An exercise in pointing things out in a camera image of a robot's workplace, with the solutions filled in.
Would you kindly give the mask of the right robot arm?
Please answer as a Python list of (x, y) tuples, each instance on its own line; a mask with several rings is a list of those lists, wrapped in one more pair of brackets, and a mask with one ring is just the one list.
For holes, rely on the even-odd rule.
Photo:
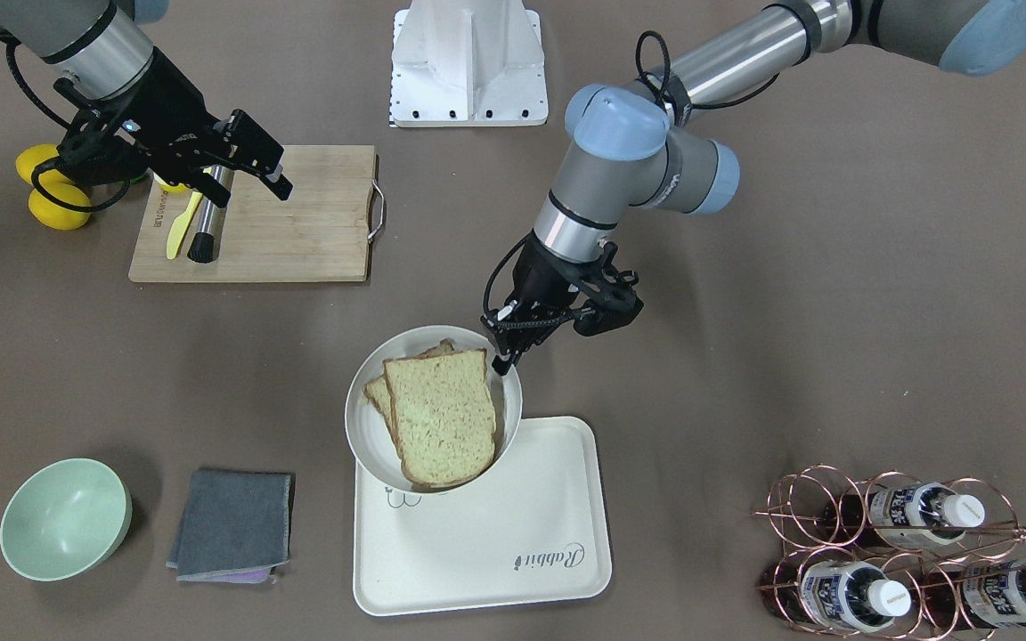
[(140, 28), (166, 11), (164, 1), (0, 1), (0, 42), (56, 70), (53, 88), (75, 107), (56, 154), (29, 178), (60, 172), (96, 186), (153, 172), (225, 207), (231, 191), (207, 171), (222, 166), (288, 199), (281, 144), (243, 110), (224, 120), (208, 113), (200, 90)]

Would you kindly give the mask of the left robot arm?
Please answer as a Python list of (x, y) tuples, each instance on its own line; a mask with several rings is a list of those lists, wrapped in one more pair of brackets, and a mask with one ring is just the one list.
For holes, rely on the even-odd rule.
[(512, 289), (482, 304), (505, 375), (558, 326), (590, 337), (631, 324), (639, 277), (614, 265), (611, 235), (631, 208), (717, 214), (741, 167), (724, 143), (696, 137), (692, 118), (758, 96), (783, 70), (868, 45), (968, 77), (1026, 50), (1026, 1), (770, 1), (749, 21), (647, 68), (627, 85), (583, 86), (566, 106), (570, 137), (532, 230), (508, 252)]

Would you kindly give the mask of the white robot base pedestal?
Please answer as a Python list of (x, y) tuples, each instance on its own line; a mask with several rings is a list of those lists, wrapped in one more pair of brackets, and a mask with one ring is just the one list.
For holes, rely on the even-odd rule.
[(521, 1), (412, 1), (392, 25), (389, 125), (549, 120), (542, 21)]

